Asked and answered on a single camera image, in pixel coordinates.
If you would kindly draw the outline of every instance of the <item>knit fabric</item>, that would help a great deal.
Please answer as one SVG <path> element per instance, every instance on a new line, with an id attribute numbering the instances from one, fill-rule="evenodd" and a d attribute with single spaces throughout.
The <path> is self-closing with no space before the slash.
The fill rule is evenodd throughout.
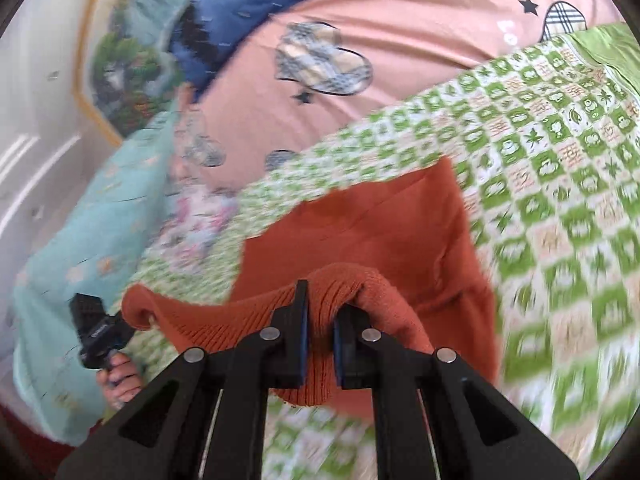
<path id="1" fill-rule="evenodd" d="M 122 311 L 140 329 L 149 328 L 152 314 L 178 351 L 201 346 L 215 352 L 268 326 L 274 309 L 292 301 L 302 278 L 309 281 L 308 377 L 303 388 L 279 392 L 285 400 L 370 412 L 369 394 L 338 392 L 335 383 L 330 330 L 348 301 L 408 348 L 431 352 L 448 346 L 487 379 L 495 377 L 494 298 L 476 261 L 446 158 L 388 182 L 302 203 L 247 240 L 228 303 L 198 306 L 134 285 Z"/>

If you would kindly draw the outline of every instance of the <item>green patterned bedsheet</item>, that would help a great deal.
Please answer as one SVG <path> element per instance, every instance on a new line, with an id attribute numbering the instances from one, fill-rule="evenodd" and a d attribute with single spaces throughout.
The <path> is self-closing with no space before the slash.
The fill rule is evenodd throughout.
<path id="1" fill-rule="evenodd" d="M 175 274 L 156 255 L 133 281 L 223 301 L 245 238 L 301 200 L 446 154 L 497 293 L 498 387 L 588 473 L 624 430 L 640 385 L 640 104 L 593 59 L 616 57 L 601 48 L 610 32 L 638 51 L 625 25 L 578 33 L 582 46 L 558 36 L 341 130 L 241 194 L 201 276 Z M 153 331 L 129 349 L 148 378 L 175 357 Z M 265 439 L 265 478 L 376 475 L 372 429 L 324 408 L 272 397 Z"/>

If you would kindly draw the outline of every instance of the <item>light blue blanket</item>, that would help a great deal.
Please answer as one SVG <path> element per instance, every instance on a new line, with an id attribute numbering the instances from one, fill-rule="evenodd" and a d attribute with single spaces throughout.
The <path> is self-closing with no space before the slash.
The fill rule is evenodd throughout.
<path id="1" fill-rule="evenodd" d="M 14 381 L 47 433 L 80 444 L 104 412 L 95 371 L 78 360 L 68 302 L 77 292 L 108 307 L 165 216 L 175 109 L 129 137 L 89 185 L 65 226 L 28 261 L 14 290 Z"/>

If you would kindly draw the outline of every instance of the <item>fingers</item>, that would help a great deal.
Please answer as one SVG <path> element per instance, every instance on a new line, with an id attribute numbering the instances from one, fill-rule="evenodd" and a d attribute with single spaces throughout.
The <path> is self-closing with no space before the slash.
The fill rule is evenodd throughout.
<path id="1" fill-rule="evenodd" d="M 107 386 L 107 382 L 109 382 L 109 373 L 107 370 L 100 370 L 96 375 L 95 375 L 95 380 L 97 381 L 97 383 L 102 386 L 102 387 L 106 387 Z"/>
<path id="2" fill-rule="evenodd" d="M 129 390 L 126 394 L 122 394 L 118 400 L 120 402 L 129 402 L 133 397 L 139 394 L 142 391 L 142 388 L 134 388 L 133 390 Z"/>
<path id="3" fill-rule="evenodd" d="M 119 384 L 121 380 L 137 374 L 138 370 L 136 369 L 136 365 L 133 361 L 129 361 L 128 363 L 124 363 L 123 365 L 117 366 L 111 370 L 109 373 L 109 382 L 111 384 Z"/>
<path id="4" fill-rule="evenodd" d="M 109 360 L 112 368 L 123 365 L 124 363 L 129 363 L 130 361 L 131 359 L 129 359 L 129 356 L 123 354 L 122 352 L 114 354 Z"/>
<path id="5" fill-rule="evenodd" d="M 131 390 L 135 390 L 136 388 L 141 388 L 141 387 L 142 387 L 142 381 L 140 380 L 140 377 L 138 376 L 128 377 L 122 380 L 122 382 L 120 382 L 118 386 L 111 389 L 111 395 L 114 398 L 119 399 L 121 396 L 123 396 L 127 392 L 130 392 Z"/>
<path id="6" fill-rule="evenodd" d="M 121 352 L 110 359 L 111 370 L 100 370 L 95 380 L 107 402 L 119 410 L 142 390 L 142 379 L 135 363 Z"/>

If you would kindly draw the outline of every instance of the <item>blue pillow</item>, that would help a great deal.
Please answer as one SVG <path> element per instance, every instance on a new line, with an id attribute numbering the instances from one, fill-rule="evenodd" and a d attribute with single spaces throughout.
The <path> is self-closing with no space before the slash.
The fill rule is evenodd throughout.
<path id="1" fill-rule="evenodd" d="M 270 14 L 304 0 L 191 0 L 169 43 L 196 99 L 235 52 L 238 44 Z"/>
<path id="2" fill-rule="evenodd" d="M 44 430 L 73 446 L 102 416 L 95 371 L 78 359 L 68 302 L 117 299 L 165 216 L 164 184 L 178 114 L 162 112 L 130 136 L 89 184 L 64 227 L 18 276 L 14 381 Z"/>

